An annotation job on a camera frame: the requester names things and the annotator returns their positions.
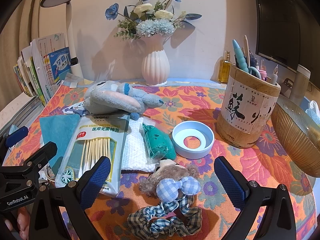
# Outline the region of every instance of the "amber ribbed bowl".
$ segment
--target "amber ribbed bowl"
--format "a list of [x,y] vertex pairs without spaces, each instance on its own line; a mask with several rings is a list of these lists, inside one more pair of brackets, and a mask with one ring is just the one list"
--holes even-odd
[[279,95],[271,120],[284,150],[306,174],[320,177],[320,127],[295,103]]

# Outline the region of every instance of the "pen holder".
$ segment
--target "pen holder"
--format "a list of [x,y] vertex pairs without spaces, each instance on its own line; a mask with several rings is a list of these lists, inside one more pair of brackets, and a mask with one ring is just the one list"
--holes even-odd
[[217,132],[227,143],[250,148],[261,135],[281,87],[231,65],[226,93],[217,120]]

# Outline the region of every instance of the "floral tablecloth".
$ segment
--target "floral tablecloth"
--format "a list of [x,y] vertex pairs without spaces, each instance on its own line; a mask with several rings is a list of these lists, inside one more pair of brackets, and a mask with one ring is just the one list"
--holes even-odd
[[[283,183],[290,191],[294,209],[297,240],[301,240],[310,229],[316,226],[316,210],[312,188],[306,175],[292,162],[276,137],[269,120],[257,144],[250,149],[238,149],[224,142],[216,132],[217,117],[224,97],[224,90],[197,86],[184,87],[138,87],[162,97],[161,108],[149,109],[146,115],[157,120],[169,130],[185,120],[197,120],[207,124],[214,131],[215,143],[206,157],[200,160],[188,160],[177,157],[181,165],[194,163],[199,167],[201,192],[195,205],[203,208],[202,229],[194,236],[185,239],[221,239],[237,217],[235,209],[226,195],[213,170],[213,161],[225,156],[230,164],[242,172],[247,180],[256,180],[261,186],[277,187]],[[39,118],[63,114],[62,108],[83,100],[86,88],[70,89],[61,85],[41,115],[29,128],[29,135],[19,142],[6,160],[5,165],[21,165],[40,147],[41,129]],[[193,144],[192,138],[186,142]],[[138,182],[148,175],[142,173],[124,173],[121,175],[120,192],[115,198],[99,195],[92,208],[86,213],[104,239],[134,239],[128,229],[128,215],[138,209],[157,205],[158,199],[142,195]],[[253,239],[261,222],[265,208],[260,208],[247,239]],[[62,209],[68,230],[73,239],[78,239],[68,222],[67,213]]]

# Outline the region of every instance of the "white thermos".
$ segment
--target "white thermos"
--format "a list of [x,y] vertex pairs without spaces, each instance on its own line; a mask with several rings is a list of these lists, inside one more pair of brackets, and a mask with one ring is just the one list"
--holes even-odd
[[289,99],[296,105],[300,105],[307,91],[310,79],[310,71],[305,67],[298,65],[296,77],[293,82]]

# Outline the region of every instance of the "blue gingham bow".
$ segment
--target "blue gingham bow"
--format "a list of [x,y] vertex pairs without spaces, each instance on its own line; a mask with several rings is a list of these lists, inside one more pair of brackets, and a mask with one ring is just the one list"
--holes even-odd
[[157,185],[157,195],[162,202],[172,202],[177,199],[181,189],[185,195],[196,195],[201,187],[200,183],[194,177],[183,177],[181,180],[163,179]]

